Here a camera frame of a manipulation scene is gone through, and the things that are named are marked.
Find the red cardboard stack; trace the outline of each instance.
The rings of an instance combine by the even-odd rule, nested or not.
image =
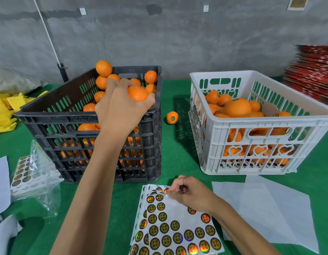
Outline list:
[[[295,47],[298,61],[285,69],[283,82],[328,105],[328,46]]]

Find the hand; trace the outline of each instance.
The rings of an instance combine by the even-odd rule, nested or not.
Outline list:
[[[141,102],[132,100],[127,92],[131,85],[135,84],[126,78],[119,82],[111,78],[107,80],[106,93],[96,105],[101,133],[109,132],[126,139],[155,103],[154,94],[149,94]]]
[[[173,181],[167,195],[185,206],[211,215],[215,205],[223,201],[200,180],[184,175],[178,176]]]

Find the gray concrete wall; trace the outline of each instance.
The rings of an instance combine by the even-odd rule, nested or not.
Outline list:
[[[295,59],[293,44],[328,44],[328,0],[309,0],[302,12],[287,12],[289,0],[38,2],[69,78],[99,59],[158,64],[166,79],[197,71],[278,75]],[[0,65],[62,82],[33,0],[0,0]]]

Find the green tablecloth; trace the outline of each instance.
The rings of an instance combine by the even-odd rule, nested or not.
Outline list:
[[[44,90],[55,86],[48,85]],[[199,167],[195,144],[188,119],[190,80],[164,81],[162,90],[163,117],[170,111],[179,113],[175,125],[162,124],[162,175],[157,184],[170,185],[180,175],[192,175],[211,187],[211,181],[244,182],[245,176],[209,176]],[[17,128],[0,134],[0,157],[7,155],[10,172],[18,159],[30,152],[32,135],[18,123]],[[321,254],[328,254],[328,133],[298,168],[297,173],[264,176],[310,196],[315,231]],[[11,255],[46,255],[64,221],[77,185],[62,182],[61,207],[58,216],[45,218],[46,210],[35,199],[13,203],[4,217],[16,214],[24,229],[9,244]],[[109,228],[104,254],[128,254],[132,227],[135,220],[142,184],[115,184],[111,205]],[[220,236],[221,230],[216,223]],[[239,254],[232,242],[223,242],[224,254]],[[274,244],[282,254],[314,254],[304,247],[291,244]]]

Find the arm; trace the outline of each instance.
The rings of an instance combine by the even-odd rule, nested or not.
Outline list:
[[[96,105],[100,133],[50,255],[102,254],[109,222],[112,188],[120,150],[155,100],[135,102],[127,93],[132,82],[107,81]]]
[[[168,191],[171,199],[212,215],[230,235],[243,255],[279,255],[280,253],[252,228],[225,200],[215,195],[192,176],[179,176]]]

